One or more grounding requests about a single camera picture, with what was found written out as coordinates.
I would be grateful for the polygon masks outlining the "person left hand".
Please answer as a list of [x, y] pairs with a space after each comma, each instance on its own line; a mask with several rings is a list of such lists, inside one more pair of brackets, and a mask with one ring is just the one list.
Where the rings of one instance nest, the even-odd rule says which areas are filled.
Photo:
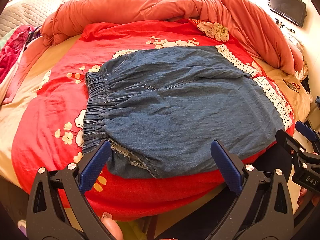
[[122, 233], [119, 225], [116, 223], [115, 220], [113, 220], [111, 214], [104, 212], [102, 214], [100, 220], [116, 240], [123, 240], [124, 239], [123, 233]]

